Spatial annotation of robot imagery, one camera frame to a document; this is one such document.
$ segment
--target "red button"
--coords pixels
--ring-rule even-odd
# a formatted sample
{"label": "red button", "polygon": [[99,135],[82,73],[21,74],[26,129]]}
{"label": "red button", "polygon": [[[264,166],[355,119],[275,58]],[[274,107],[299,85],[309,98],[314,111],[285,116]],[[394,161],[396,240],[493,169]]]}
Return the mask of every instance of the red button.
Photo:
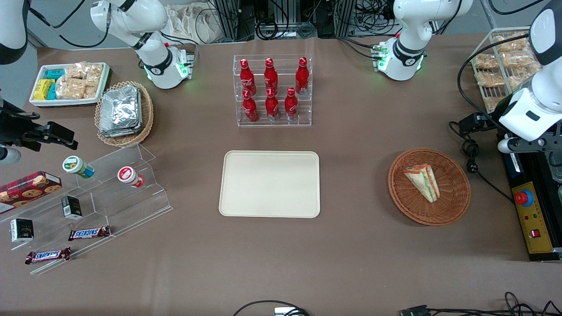
{"label": "red button", "polygon": [[524,192],[518,192],[515,194],[515,202],[517,204],[525,204],[529,201],[529,196],[527,196]]}

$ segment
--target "emergency stop button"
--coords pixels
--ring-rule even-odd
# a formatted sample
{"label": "emergency stop button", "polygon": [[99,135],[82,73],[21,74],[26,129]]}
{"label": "emergency stop button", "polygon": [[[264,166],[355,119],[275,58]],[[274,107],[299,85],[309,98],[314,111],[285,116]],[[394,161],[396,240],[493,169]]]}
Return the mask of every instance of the emergency stop button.
{"label": "emergency stop button", "polygon": [[515,194],[515,202],[523,206],[531,206],[533,204],[533,194],[529,190],[522,190]]}

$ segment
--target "snickers wrapper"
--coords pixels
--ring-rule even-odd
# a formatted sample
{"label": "snickers wrapper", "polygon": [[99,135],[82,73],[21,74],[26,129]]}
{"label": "snickers wrapper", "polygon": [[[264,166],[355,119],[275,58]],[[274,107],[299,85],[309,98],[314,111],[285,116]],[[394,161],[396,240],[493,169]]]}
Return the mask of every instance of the snickers wrapper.
{"label": "snickers wrapper", "polygon": [[27,258],[25,258],[25,264],[38,263],[38,262],[57,260],[57,259],[69,260],[70,247],[65,248],[63,250],[56,250],[56,251],[46,251],[46,252],[32,251],[29,253]]}
{"label": "snickers wrapper", "polygon": [[69,241],[73,241],[74,239],[107,237],[109,235],[111,235],[109,226],[83,229],[81,231],[70,231]]}

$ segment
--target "wicker basket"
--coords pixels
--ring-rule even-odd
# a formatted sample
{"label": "wicker basket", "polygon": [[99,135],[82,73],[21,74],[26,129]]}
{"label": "wicker basket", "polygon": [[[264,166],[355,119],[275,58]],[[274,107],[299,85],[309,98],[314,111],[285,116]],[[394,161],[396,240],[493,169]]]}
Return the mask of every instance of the wicker basket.
{"label": "wicker basket", "polygon": [[[141,93],[140,106],[142,108],[142,122],[144,127],[141,130],[141,132],[138,134],[131,134],[131,135],[125,135],[119,137],[105,137],[98,132],[98,138],[101,139],[102,142],[117,147],[126,147],[132,143],[142,142],[150,133],[150,130],[152,129],[152,123],[154,122],[154,108],[152,107],[152,100],[150,99],[150,96],[148,95],[146,89],[140,83],[130,82],[130,81],[120,82],[115,85],[112,85],[107,90],[109,91],[109,90],[120,89],[126,85],[133,85],[140,90]],[[100,108],[101,108],[101,100],[99,100],[98,104],[96,105],[96,115],[94,117],[94,124],[96,125],[98,130],[99,130]]]}
{"label": "wicker basket", "polygon": [[[430,203],[403,171],[409,166],[431,165],[441,196]],[[398,208],[414,221],[431,226],[454,223],[470,203],[470,184],[463,169],[441,151],[415,148],[400,154],[388,172],[388,189]]]}

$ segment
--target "brown table surface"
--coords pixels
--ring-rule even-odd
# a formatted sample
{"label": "brown table surface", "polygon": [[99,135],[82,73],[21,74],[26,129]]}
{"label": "brown table surface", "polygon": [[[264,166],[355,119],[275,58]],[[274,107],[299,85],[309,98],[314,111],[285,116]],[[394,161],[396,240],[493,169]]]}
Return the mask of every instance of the brown table surface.
{"label": "brown table surface", "polygon": [[[483,36],[434,37],[423,68],[406,82],[375,73],[337,40],[202,46],[193,79],[168,91],[148,81],[132,49],[40,49],[40,65],[103,61],[114,71],[112,84],[135,80],[148,89],[155,122],[143,144],[157,157],[156,179],[174,210],[41,276],[28,275],[24,258],[3,241],[0,314],[229,316],[250,301],[278,299],[317,316],[395,315],[420,304],[503,309],[505,291],[532,306],[562,304],[560,266],[528,262],[514,207],[475,175],[470,208],[445,227],[414,223],[387,189],[391,162],[410,148],[435,148],[464,166],[461,140],[447,122],[473,111],[455,79]],[[314,55],[312,127],[238,128],[233,55],[302,52]],[[471,70],[463,82],[478,100]],[[74,130],[80,146],[23,150],[18,164],[0,166],[2,183],[37,170],[60,174],[71,154],[94,160],[116,149],[96,137],[93,107],[26,109]],[[494,133],[475,138],[482,173],[508,192]],[[320,215],[220,215],[230,150],[318,153]],[[272,308],[243,315],[272,315]]]}

